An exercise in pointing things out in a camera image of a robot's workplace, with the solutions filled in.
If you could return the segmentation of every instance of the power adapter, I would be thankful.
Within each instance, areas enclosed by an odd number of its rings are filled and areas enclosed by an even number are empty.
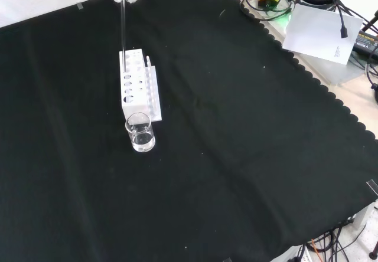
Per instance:
[[[369,57],[374,48],[378,45],[378,37],[375,37],[370,34],[366,34],[363,31],[360,31],[357,35],[357,39],[354,42],[353,51]],[[378,61],[378,51],[376,51],[372,58]]]

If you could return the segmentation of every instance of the white card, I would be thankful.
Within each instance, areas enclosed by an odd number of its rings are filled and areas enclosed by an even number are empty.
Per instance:
[[[338,12],[296,4],[282,47],[347,64],[363,20],[348,15],[343,15],[343,18],[348,31],[347,38],[341,38],[341,19]]]

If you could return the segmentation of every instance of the black wire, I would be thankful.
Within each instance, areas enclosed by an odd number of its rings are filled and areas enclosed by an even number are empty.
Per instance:
[[[363,229],[360,231],[360,233],[356,236],[356,238],[355,238],[350,244],[348,244],[348,245],[345,246],[345,247],[342,247],[342,248],[341,248],[340,250],[338,250],[337,252],[340,252],[340,251],[344,250],[345,248],[351,246],[353,243],[355,243],[356,240],[357,240],[357,239],[360,237],[360,235],[362,234],[362,232],[365,230],[365,228],[366,228],[366,224],[365,224],[365,226],[363,227]],[[328,262],[331,261],[331,258],[333,259],[333,255],[334,255],[334,254],[332,254],[332,256],[330,257],[330,259],[328,260]]]
[[[339,241],[337,241],[337,243],[338,243],[338,245],[340,245],[340,247],[341,247],[340,250],[343,252],[343,255],[344,255],[345,259],[347,260],[347,262],[349,262],[348,255],[345,253],[345,250],[343,249],[343,246],[341,245],[341,243]]]
[[[323,244],[324,244],[324,249],[325,249],[325,234],[323,235]],[[324,252],[324,262],[327,262],[327,252]]]
[[[373,56],[373,54],[375,53],[375,51],[377,50],[377,48],[378,48],[378,45],[374,48],[374,50],[370,53],[370,55],[369,55],[369,58],[367,59],[367,62],[366,62],[366,65],[367,65],[367,68],[372,68],[372,69],[374,69],[374,71],[375,72],[377,72],[376,71],[376,69],[374,68],[374,67],[372,67],[371,65],[370,65],[370,62],[371,62],[371,60],[372,60],[372,56]],[[373,85],[373,86],[376,86],[373,82],[372,82],[372,80],[371,80],[371,78],[370,78],[370,76],[369,76],[369,71],[367,70],[366,71],[366,76],[367,76],[367,78],[369,79],[369,82]]]
[[[340,227],[338,230],[337,230],[337,235],[336,235],[336,241],[335,241],[335,251],[336,251],[336,255],[335,255],[335,262],[337,262],[337,242],[338,242],[338,238],[340,237],[340,234],[341,234],[341,230],[343,229],[343,227]]]
[[[375,32],[376,34],[378,34],[378,28],[377,28],[375,25],[373,25],[369,20],[367,20],[365,17],[363,17],[363,16],[361,16],[360,14],[358,14],[356,11],[350,9],[349,7],[346,7],[341,1],[339,1],[338,3],[339,3],[339,5],[341,6],[341,9],[342,9],[345,13],[347,13],[347,14],[353,16],[353,15],[351,14],[351,12],[352,12],[352,13],[354,13],[355,15],[357,15],[358,17],[364,19],[364,21],[367,22],[367,25],[369,25],[370,29],[371,29],[373,32]]]
[[[294,3],[294,0],[286,0],[289,4],[289,6],[285,9],[274,9],[274,7],[271,7],[271,8],[265,8],[265,9],[260,9],[260,8],[255,8],[254,6],[252,6],[248,0],[242,0],[240,2],[240,10],[246,14],[248,17],[251,17],[250,15],[248,15],[245,11],[244,11],[244,1],[249,5],[249,7],[251,7],[252,9],[256,10],[256,11],[273,11],[273,12],[282,12],[281,14],[277,15],[277,16],[274,16],[274,17],[270,17],[270,18],[256,18],[256,17],[253,17],[254,20],[257,20],[257,21],[273,21],[277,18],[280,18],[284,15],[286,15],[287,13],[290,13],[291,12],[291,6],[292,4]]]
[[[360,67],[363,69],[363,70],[365,70],[365,66],[361,63],[361,61],[359,61],[353,54],[351,54],[350,55],[351,57],[353,57],[353,59],[360,65]],[[372,67],[372,66],[370,66],[370,68],[372,68],[375,72],[377,72],[377,70],[374,68],[374,67]],[[378,72],[377,73],[374,73],[374,72],[372,72],[372,71],[369,71],[369,73],[371,74],[371,75],[374,75],[374,76],[377,76],[378,77]]]

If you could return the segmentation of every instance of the hole in rack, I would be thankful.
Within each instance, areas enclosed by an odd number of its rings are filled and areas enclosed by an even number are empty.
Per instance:
[[[125,103],[131,103],[133,101],[133,99],[134,99],[134,96],[126,96],[126,97],[123,98],[123,101]]]

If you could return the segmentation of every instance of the white test tube rack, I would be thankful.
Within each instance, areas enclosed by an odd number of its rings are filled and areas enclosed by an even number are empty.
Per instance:
[[[140,49],[126,51],[123,72],[122,52],[119,53],[121,103],[126,120],[133,113],[145,113],[152,122],[161,120],[156,69],[149,57],[146,59],[147,65]]]

